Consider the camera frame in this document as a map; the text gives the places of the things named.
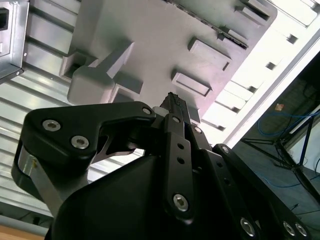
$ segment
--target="small black component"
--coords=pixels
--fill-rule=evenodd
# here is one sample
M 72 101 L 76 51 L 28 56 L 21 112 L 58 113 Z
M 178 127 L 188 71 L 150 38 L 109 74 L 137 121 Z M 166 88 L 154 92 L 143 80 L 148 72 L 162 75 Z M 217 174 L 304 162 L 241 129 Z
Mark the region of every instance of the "small black component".
M 8 29 L 9 25 L 9 10 L 6 8 L 0 8 L 0 31 Z

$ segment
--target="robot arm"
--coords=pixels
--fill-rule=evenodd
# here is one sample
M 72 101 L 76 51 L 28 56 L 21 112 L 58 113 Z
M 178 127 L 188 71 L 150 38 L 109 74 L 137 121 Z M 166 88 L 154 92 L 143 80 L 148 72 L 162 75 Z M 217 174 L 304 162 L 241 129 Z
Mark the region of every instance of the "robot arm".
M 38 109 L 24 121 L 12 176 L 54 216 L 46 240 L 310 240 L 304 224 L 226 145 L 211 148 L 186 102 Z M 144 149 L 88 184 L 90 164 Z

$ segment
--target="gray plastic part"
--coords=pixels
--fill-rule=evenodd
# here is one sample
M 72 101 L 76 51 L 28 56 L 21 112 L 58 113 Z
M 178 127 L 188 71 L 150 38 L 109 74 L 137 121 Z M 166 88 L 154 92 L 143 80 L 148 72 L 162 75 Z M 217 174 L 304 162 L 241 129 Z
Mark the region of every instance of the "gray plastic part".
M 203 96 L 204 98 L 209 94 L 212 89 L 198 80 L 192 79 L 191 77 L 176 72 L 172 79 L 172 83 L 194 95 Z
M 72 80 L 73 74 L 79 67 L 88 66 L 95 68 L 99 62 L 101 61 L 95 57 L 89 56 L 79 50 L 75 50 L 68 54 L 68 56 L 64 56 L 62 58 L 59 76 L 69 82 Z
M 119 72 L 126 64 L 133 45 L 133 43 L 123 44 L 96 67 L 86 65 L 79 67 L 72 76 L 67 95 L 69 102 L 78 105 L 110 103 L 122 88 L 128 90 L 131 96 L 140 93 L 142 83 L 139 84 L 137 80 L 125 77 Z
M 198 39 L 192 40 L 189 45 L 190 53 L 193 53 L 198 57 L 208 61 L 222 71 L 225 71 L 232 61 L 228 56 L 219 52 L 219 50 L 209 46 L 208 44 Z
M 262 17 L 260 17 L 258 14 L 256 14 L 254 11 L 252 11 L 250 8 L 246 6 L 239 6 L 236 8 L 236 10 L 259 26 L 264 26 L 267 23 L 266 19 L 263 19 Z
M 95 0 L 93 4 L 92 0 L 82 0 L 71 47 L 104 59 L 121 41 L 134 42 L 120 71 L 141 81 L 143 87 L 138 94 L 115 82 L 113 99 L 117 99 L 117 90 L 153 107 L 160 106 L 173 92 L 202 118 L 270 27 L 277 10 L 266 0 L 169 2 Z M 240 7 L 261 18 L 262 25 L 256 23 L 260 19 L 254 15 L 247 17 L 236 11 Z M 194 39 L 210 46 L 210 61 L 189 51 Z M 187 87 L 177 85 L 174 70 L 212 90 L 204 96 L 199 89 L 191 90 L 199 87 L 195 82 Z

